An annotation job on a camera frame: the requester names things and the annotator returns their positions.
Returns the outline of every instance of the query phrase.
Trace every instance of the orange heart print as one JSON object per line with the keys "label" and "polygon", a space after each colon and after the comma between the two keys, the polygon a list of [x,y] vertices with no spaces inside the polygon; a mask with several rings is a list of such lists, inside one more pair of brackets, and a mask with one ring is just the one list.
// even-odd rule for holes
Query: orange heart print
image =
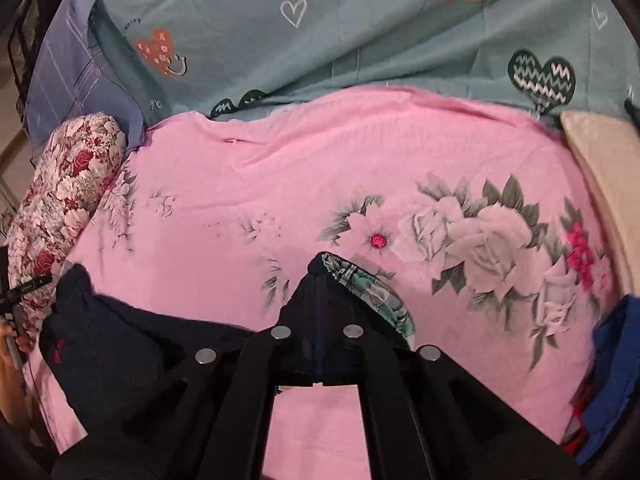
{"label": "orange heart print", "polygon": [[[165,76],[184,75],[186,64],[184,57],[174,54],[174,40],[165,28],[156,28],[150,40],[139,40],[136,48],[153,69]],[[172,60],[182,64],[181,72],[171,69]]]}

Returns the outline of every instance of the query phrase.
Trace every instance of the blue cloth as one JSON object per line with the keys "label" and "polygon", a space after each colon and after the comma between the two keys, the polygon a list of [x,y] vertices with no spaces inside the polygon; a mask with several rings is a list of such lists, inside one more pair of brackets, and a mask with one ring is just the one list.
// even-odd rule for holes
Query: blue cloth
{"label": "blue cloth", "polygon": [[640,86],[610,0],[98,0],[94,17],[149,125],[186,110],[253,120],[387,82],[529,110],[553,94],[559,109],[626,119]]}
{"label": "blue cloth", "polygon": [[582,415],[589,439],[578,464],[589,460],[611,433],[629,404],[640,377],[640,300],[625,296],[594,333],[595,400]]}
{"label": "blue cloth", "polygon": [[110,72],[88,25],[96,0],[62,0],[45,35],[31,79],[26,117],[34,152],[74,117],[104,112],[127,136],[127,153],[144,138],[138,104]]}

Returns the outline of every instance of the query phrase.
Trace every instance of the pink bedsheet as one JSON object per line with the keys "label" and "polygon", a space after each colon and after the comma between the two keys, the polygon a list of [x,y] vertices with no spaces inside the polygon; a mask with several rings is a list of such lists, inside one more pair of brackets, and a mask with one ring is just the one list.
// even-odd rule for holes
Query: pink bedsheet
{"label": "pink bedsheet", "polygon": [[[414,344],[562,437],[612,276],[569,151],[517,110],[354,88],[251,123],[175,116],[130,156],[70,259],[138,308],[260,330],[323,250],[395,288]],[[82,429],[33,363],[65,449]],[[264,472],[367,478],[355,389],[279,396]]]}

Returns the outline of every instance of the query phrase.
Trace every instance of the floral bolster pillow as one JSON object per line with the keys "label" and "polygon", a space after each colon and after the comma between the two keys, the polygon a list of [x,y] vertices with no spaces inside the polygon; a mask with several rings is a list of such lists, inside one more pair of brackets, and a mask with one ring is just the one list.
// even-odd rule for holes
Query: floral bolster pillow
{"label": "floral bolster pillow", "polygon": [[66,121],[49,138],[7,235],[10,286],[49,272],[54,278],[22,301],[35,330],[47,315],[62,263],[122,164],[125,146],[120,127],[103,113]]}

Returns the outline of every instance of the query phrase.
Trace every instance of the plaid fabric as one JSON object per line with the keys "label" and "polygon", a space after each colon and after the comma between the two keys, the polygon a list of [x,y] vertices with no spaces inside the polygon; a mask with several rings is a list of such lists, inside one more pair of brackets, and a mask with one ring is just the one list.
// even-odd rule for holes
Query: plaid fabric
{"label": "plaid fabric", "polygon": [[119,86],[89,30],[96,0],[62,0],[33,72],[26,117],[35,152],[65,120],[103,112],[127,137],[127,153],[143,139],[142,112]]}
{"label": "plaid fabric", "polygon": [[392,288],[373,274],[335,254],[323,253],[322,263],[338,283],[368,304],[407,340],[410,347],[412,346],[411,338],[415,334],[414,321]]}

